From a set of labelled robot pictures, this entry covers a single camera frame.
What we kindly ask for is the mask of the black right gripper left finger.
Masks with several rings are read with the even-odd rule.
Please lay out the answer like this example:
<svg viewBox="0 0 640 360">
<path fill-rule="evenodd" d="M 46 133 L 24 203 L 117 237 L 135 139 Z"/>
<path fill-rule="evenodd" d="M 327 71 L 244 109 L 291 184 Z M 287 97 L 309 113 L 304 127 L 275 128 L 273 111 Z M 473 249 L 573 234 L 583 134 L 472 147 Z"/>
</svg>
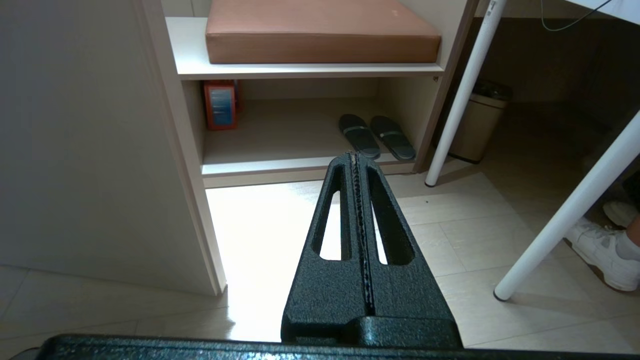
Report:
<svg viewBox="0 0 640 360">
<path fill-rule="evenodd" d="M 333 195 L 340 196 L 339 260 L 322 258 Z M 330 161 L 281 321 L 284 342 L 340 343 L 348 326 L 374 315 L 370 232 L 365 221 L 361 155 Z"/>
</svg>

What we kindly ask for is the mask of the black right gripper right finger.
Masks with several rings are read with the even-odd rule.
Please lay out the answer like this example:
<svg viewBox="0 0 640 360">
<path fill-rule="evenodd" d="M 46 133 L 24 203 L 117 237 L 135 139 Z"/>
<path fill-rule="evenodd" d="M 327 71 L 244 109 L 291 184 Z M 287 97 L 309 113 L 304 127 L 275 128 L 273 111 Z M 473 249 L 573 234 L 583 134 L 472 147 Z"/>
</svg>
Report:
<svg viewBox="0 0 640 360">
<path fill-rule="evenodd" d="M 358 342 L 371 347 L 461 349 L 454 316 L 380 169 L 354 155 L 354 206 L 365 316 Z"/>
</svg>

